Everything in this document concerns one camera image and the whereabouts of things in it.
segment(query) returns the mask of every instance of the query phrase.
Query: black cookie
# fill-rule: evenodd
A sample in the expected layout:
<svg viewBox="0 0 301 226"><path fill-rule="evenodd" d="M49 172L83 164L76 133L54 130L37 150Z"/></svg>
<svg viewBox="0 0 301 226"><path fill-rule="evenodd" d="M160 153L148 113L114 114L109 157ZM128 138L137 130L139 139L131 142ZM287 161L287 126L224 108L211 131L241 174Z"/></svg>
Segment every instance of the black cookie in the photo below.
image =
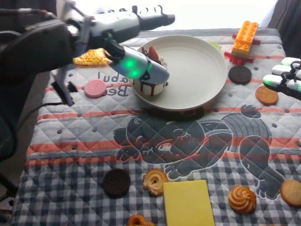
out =
<svg viewBox="0 0 301 226"><path fill-rule="evenodd" d="M123 169L112 169L103 178L103 189L111 198L121 198L130 188L131 178Z"/></svg>
<svg viewBox="0 0 301 226"><path fill-rule="evenodd" d="M228 76L233 83L246 85L250 82L252 73L247 67L235 66L230 69Z"/></svg>

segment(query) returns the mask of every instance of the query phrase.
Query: yellow paper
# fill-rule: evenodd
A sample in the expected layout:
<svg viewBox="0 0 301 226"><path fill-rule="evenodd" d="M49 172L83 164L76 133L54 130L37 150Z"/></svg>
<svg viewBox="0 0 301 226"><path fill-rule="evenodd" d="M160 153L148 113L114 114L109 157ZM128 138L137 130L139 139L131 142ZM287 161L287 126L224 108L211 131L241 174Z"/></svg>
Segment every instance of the yellow paper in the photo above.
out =
<svg viewBox="0 0 301 226"><path fill-rule="evenodd" d="M167 226L214 226L205 180L164 183Z"/></svg>

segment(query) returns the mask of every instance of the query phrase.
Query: yellow beaded object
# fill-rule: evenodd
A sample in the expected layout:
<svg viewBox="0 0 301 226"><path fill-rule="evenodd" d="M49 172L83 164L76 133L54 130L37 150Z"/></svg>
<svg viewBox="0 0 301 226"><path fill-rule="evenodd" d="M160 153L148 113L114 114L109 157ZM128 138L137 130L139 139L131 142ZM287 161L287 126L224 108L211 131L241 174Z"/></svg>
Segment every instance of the yellow beaded object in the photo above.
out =
<svg viewBox="0 0 301 226"><path fill-rule="evenodd" d="M103 48L98 48L88 50L88 52L84 53L83 55L74 58L73 62L74 64L80 66L106 67L111 60L105 56Z"/></svg>

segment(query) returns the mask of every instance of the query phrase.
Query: gingham fabric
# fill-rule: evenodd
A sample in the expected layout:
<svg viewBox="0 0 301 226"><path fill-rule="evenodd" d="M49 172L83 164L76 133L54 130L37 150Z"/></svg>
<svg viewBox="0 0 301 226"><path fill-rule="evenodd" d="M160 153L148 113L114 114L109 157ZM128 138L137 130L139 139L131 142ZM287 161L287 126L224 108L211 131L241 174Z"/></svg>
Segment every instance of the gingham fabric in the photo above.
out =
<svg viewBox="0 0 301 226"><path fill-rule="evenodd" d="M223 54L231 51L237 32L146 32L125 44L138 48L158 36L186 34L219 43ZM301 180L301 102L279 94L277 105L267 107L255 98L264 75L285 57L275 30L259 29L256 38L262 42L252 47L255 61L246 64L251 82L227 80L213 102L185 113L150 109L110 68L69 71L67 81L78 88L72 93L75 104L40 109L13 225L124 226L131 215L141 214L165 226L163 196L150 196L142 186L143 175L153 168L166 172L170 182L206 180L217 226L300 224L301 210L288 206L279 190L287 179ZM106 96L85 96L83 87L92 79L107 82ZM51 82L44 103L59 101ZM115 168L131 177L129 192L120 199L110 199L102 185L105 173ZM255 192L254 213L231 209L228 193L235 185Z"/></svg>

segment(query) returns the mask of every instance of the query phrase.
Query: strawberry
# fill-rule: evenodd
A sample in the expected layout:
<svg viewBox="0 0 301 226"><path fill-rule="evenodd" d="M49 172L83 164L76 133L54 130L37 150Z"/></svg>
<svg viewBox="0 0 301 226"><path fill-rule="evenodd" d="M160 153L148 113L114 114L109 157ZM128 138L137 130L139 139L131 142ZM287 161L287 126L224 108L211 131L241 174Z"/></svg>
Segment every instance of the strawberry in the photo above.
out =
<svg viewBox="0 0 301 226"><path fill-rule="evenodd" d="M149 49L149 58L153 61L159 60L159 56L153 46L151 46Z"/></svg>

